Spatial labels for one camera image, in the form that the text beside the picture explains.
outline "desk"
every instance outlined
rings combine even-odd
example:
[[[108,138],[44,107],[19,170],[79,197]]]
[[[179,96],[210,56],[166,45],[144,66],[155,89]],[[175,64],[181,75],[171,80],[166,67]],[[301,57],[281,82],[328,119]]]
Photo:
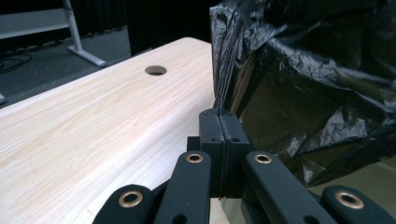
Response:
[[[1,109],[0,223],[92,223],[114,190],[167,180],[213,105],[211,61],[183,38]]]

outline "cable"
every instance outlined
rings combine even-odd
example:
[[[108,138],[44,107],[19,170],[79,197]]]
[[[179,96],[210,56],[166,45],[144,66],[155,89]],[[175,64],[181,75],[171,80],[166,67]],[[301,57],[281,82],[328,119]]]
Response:
[[[27,59],[18,59],[15,57],[26,57]],[[20,68],[22,65],[24,65],[25,63],[30,62],[33,59],[33,57],[29,54],[19,54],[19,55],[14,55],[14,56],[10,56],[7,58],[2,58],[0,59],[0,74],[5,74],[11,71],[14,71],[15,69]],[[12,63],[12,65],[10,66],[6,66],[6,62],[10,62]]]

